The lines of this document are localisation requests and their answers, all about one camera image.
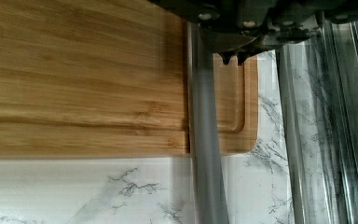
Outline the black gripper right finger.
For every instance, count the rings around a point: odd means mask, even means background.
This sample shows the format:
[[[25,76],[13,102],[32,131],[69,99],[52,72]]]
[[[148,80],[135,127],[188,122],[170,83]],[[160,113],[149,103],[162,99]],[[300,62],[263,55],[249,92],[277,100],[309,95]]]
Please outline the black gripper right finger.
[[[241,66],[244,64],[244,62],[250,57],[249,52],[239,52],[237,55],[238,60],[238,66]]]

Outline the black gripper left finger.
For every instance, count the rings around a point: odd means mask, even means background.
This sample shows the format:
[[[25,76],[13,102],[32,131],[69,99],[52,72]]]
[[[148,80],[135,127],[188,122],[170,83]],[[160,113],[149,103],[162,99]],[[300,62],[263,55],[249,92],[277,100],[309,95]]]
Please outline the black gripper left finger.
[[[219,52],[218,55],[222,58],[223,64],[228,65],[230,59],[234,56],[234,52],[233,51]]]

